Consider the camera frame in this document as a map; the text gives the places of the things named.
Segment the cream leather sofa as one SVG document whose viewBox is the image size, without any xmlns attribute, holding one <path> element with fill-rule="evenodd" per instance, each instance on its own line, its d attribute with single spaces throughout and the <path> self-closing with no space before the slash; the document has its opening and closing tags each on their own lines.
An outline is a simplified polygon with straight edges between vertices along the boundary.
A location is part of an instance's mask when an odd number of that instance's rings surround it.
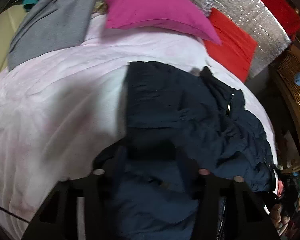
<svg viewBox="0 0 300 240">
<path fill-rule="evenodd" d="M 0 14 L 0 72 L 7 67 L 10 42 L 26 14 L 21 4 L 13 5 Z"/>
</svg>

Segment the red quilted blanket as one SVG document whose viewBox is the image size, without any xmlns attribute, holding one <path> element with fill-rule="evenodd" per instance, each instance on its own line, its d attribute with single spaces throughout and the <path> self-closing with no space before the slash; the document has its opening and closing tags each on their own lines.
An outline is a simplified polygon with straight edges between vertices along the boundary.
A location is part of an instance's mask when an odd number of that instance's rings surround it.
<svg viewBox="0 0 300 240">
<path fill-rule="evenodd" d="M 261 0 L 282 25 L 288 36 L 300 29 L 300 16 L 286 0 Z"/>
</svg>

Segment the wicker basket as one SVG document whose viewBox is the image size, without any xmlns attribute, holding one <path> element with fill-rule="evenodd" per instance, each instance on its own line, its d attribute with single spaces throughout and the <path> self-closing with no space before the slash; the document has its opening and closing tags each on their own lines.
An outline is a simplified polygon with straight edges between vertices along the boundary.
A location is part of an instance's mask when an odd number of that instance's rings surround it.
<svg viewBox="0 0 300 240">
<path fill-rule="evenodd" d="M 294 82 L 296 74 L 300 72 L 300 60 L 288 50 L 283 54 L 276 71 L 288 87 L 300 112 L 300 86 Z"/>
</svg>

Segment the white pink bed sheet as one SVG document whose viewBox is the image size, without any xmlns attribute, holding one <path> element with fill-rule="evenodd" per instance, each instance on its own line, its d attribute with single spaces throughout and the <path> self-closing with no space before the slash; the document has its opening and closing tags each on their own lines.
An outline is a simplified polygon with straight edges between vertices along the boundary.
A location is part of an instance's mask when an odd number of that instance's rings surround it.
<svg viewBox="0 0 300 240">
<path fill-rule="evenodd" d="M 126 149 L 126 75 L 131 62 L 160 62 L 194 76 L 204 68 L 242 91 L 274 154 L 268 117 L 252 92 L 203 44 L 156 28 L 107 30 L 93 16 L 84 42 L 0 73 L 0 227 L 23 239 L 59 181 L 88 176 L 107 147 Z"/>
</svg>

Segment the wooden side table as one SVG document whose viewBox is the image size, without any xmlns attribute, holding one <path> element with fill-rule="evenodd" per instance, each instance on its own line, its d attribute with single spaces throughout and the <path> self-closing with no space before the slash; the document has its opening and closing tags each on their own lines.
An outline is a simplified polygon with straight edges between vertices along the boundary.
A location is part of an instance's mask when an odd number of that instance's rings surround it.
<svg viewBox="0 0 300 240">
<path fill-rule="evenodd" d="M 269 70 L 270 70 L 270 76 L 271 76 L 272 80 L 274 81 L 275 85 L 277 86 L 277 89 L 281 93 L 281 96 L 282 96 L 282 98 L 286 104 L 286 107 L 289 111 L 289 114 L 290 114 L 290 118 L 288 119 L 289 130 L 290 130 L 292 138 L 295 142 L 296 148 L 299 153 L 299 158 L 300 158 L 300 112 L 299 112 L 299 108 L 296 105 L 296 103 L 295 103 L 288 87 L 284 83 L 282 77 L 276 71 L 279 63 L 281 62 L 281 60 L 283 58 L 283 54 L 288 50 L 291 51 L 290 49 L 286 49 L 277 59 L 275 59 L 275 61 L 269 67 Z M 284 173 L 292 173 L 292 172 L 298 172 L 298 171 L 300 172 L 300 160 L 292 161 L 290 167 L 287 167 L 285 165 L 284 170 L 283 170 Z"/>
</svg>

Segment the magenta pillow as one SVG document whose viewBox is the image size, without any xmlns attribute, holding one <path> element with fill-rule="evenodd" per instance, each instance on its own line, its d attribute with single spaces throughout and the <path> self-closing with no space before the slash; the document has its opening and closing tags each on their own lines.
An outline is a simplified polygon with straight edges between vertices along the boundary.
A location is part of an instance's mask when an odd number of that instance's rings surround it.
<svg viewBox="0 0 300 240">
<path fill-rule="evenodd" d="M 106 28 L 164 28 L 221 44 L 209 19 L 190 0 L 106 0 L 106 4 Z"/>
</svg>

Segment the grey garment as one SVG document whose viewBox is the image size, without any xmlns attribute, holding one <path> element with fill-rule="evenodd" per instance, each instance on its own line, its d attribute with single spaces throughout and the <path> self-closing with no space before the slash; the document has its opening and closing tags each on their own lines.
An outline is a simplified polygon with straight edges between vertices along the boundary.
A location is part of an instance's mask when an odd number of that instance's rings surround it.
<svg viewBox="0 0 300 240">
<path fill-rule="evenodd" d="M 80 45 L 97 0 L 40 0 L 12 38 L 8 69 L 45 53 Z"/>
</svg>

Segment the navy blue puffer jacket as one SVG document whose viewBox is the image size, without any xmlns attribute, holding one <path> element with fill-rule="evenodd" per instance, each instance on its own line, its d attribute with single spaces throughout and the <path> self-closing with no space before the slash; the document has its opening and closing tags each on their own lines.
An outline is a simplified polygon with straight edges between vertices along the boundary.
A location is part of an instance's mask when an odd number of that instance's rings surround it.
<svg viewBox="0 0 300 240">
<path fill-rule="evenodd" d="M 126 75 L 127 159 L 113 201 L 120 239 L 191 239 L 198 207 L 187 165 L 200 174 L 275 189 L 264 128 L 242 91 L 160 62 L 131 62 Z"/>
</svg>

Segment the silver foil insulation panel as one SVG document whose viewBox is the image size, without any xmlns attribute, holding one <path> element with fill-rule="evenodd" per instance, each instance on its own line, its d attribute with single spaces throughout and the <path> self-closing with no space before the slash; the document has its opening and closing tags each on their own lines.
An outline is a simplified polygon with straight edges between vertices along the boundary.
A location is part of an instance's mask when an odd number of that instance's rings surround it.
<svg viewBox="0 0 300 240">
<path fill-rule="evenodd" d="M 248 79 L 251 80 L 272 63 L 290 44 L 291 39 L 261 0 L 191 0 L 205 15 L 216 8 L 248 33 L 258 46 Z"/>
</svg>

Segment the red pillow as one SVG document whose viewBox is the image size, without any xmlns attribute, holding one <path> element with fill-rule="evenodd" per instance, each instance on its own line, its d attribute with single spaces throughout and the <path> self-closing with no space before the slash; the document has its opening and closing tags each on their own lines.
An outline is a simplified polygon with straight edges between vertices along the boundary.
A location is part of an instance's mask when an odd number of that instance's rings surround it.
<svg viewBox="0 0 300 240">
<path fill-rule="evenodd" d="M 245 82 L 258 43 L 215 8 L 212 8 L 209 20 L 222 44 L 217 45 L 211 41 L 205 41 L 207 53 L 242 82 Z"/>
</svg>

